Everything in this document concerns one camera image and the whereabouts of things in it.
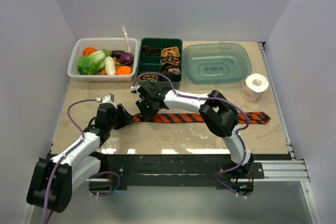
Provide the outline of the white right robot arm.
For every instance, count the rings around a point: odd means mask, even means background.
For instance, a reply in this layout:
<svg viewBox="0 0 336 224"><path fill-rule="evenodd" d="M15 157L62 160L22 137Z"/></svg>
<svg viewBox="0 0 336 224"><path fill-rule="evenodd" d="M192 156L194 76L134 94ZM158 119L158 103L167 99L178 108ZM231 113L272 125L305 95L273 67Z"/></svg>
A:
<svg viewBox="0 0 336 224"><path fill-rule="evenodd" d="M253 171L254 155L248 150L240 131L249 126L249 121L239 127L238 114L240 108L229 102L219 91L209 94L192 94L173 87L157 88L151 82L131 86L131 92L139 96L138 106L143 119L151 119L161 109L179 109L199 115L211 133L225 142L232 162L232 168L239 178L246 178Z"/></svg>

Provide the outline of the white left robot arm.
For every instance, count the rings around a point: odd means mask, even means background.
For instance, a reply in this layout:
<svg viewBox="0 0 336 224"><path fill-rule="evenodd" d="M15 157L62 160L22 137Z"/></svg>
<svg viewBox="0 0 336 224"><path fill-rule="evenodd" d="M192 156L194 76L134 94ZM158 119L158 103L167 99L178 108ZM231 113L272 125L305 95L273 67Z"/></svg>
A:
<svg viewBox="0 0 336 224"><path fill-rule="evenodd" d="M89 177L103 178L109 165L92 156L110 137L112 130L133 122L133 115L122 104L101 103L97 114L80 137L60 154L50 159L40 158L35 165L26 202L30 205L63 212L72 193Z"/></svg>

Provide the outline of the orange navy striped tie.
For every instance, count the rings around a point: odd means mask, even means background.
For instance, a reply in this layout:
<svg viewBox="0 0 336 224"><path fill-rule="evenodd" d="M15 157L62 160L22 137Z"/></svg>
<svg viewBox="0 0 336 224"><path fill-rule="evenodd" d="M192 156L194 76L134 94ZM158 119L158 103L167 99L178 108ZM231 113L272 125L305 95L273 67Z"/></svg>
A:
<svg viewBox="0 0 336 224"><path fill-rule="evenodd" d="M250 124L265 125L270 120L265 112L246 112ZM150 123L204 123L202 117L196 113L159 113L151 119L144 119L141 113L133 116L133 122L150 122Z"/></svg>

